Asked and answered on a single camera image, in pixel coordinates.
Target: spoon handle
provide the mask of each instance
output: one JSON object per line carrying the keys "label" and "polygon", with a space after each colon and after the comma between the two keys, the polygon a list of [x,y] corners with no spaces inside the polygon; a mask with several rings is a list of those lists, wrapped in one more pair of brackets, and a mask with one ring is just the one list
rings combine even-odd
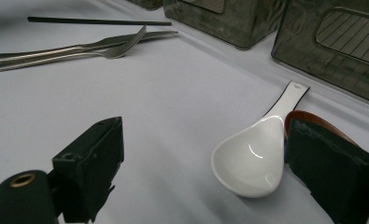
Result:
{"label": "spoon handle", "polygon": [[301,100],[301,98],[303,98],[308,90],[308,86],[295,81],[291,81],[287,85],[286,90],[283,91],[277,102],[263,117],[269,118],[271,116],[279,116],[284,121],[287,114],[289,114],[289,112],[297,106],[298,102]]}

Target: screw hole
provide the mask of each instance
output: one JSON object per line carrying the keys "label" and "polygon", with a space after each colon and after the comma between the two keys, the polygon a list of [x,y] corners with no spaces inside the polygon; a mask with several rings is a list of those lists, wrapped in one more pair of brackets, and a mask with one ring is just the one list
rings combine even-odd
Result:
{"label": "screw hole", "polygon": [[34,174],[20,175],[10,182],[12,188],[20,188],[26,186],[35,180]]}
{"label": "screw hole", "polygon": [[66,153],[62,156],[63,159],[66,159],[66,160],[73,160],[74,159],[74,155],[72,153]]}

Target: plastic container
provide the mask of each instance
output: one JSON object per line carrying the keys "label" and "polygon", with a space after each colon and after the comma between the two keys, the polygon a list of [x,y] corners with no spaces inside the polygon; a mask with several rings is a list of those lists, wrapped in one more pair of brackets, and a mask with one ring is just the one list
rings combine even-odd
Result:
{"label": "plastic container", "polygon": [[155,10],[163,5],[163,0],[128,0],[147,10]]}
{"label": "plastic container", "polygon": [[289,0],[272,56],[369,102],[369,0]]}
{"label": "plastic container", "polygon": [[167,18],[181,21],[238,49],[274,32],[284,0],[163,0]]}

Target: fork handle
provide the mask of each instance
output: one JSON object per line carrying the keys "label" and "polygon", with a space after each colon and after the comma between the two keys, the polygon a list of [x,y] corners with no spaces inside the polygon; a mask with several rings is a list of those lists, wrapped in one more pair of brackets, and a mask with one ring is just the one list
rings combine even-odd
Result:
{"label": "fork handle", "polygon": [[74,45],[58,49],[45,49],[22,53],[0,53],[0,63],[10,63],[13,61],[29,60],[31,58],[44,57],[52,54],[61,54],[67,52],[79,53],[82,51],[83,47],[81,45]]}
{"label": "fork handle", "polygon": [[44,63],[54,63],[68,59],[76,59],[76,58],[83,58],[83,57],[92,57],[97,56],[98,54],[95,52],[81,52],[75,54],[68,54],[68,55],[60,55],[60,56],[45,56],[41,58],[29,59],[25,61],[17,61],[15,63],[0,63],[0,72],[23,68],[23,67],[30,67],[34,65],[44,64]]}

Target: brown object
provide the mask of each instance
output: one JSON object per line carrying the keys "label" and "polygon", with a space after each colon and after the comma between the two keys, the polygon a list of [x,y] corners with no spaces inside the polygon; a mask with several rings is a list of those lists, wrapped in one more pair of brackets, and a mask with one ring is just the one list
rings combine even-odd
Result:
{"label": "brown object", "polygon": [[329,130],[332,133],[335,133],[336,135],[344,138],[345,140],[349,141],[351,144],[355,145],[358,147],[358,145],[352,140],[350,139],[346,134],[344,134],[343,132],[341,132],[339,129],[335,128],[331,123],[329,123],[327,120],[322,119],[314,114],[311,114],[309,112],[303,111],[303,110],[293,110],[291,111],[284,122],[284,136],[287,139],[288,137],[288,133],[290,130],[290,123],[292,119],[299,119],[299,120],[304,120],[307,122],[312,122],[312,123],[316,123],[321,127],[324,127],[325,129]]}

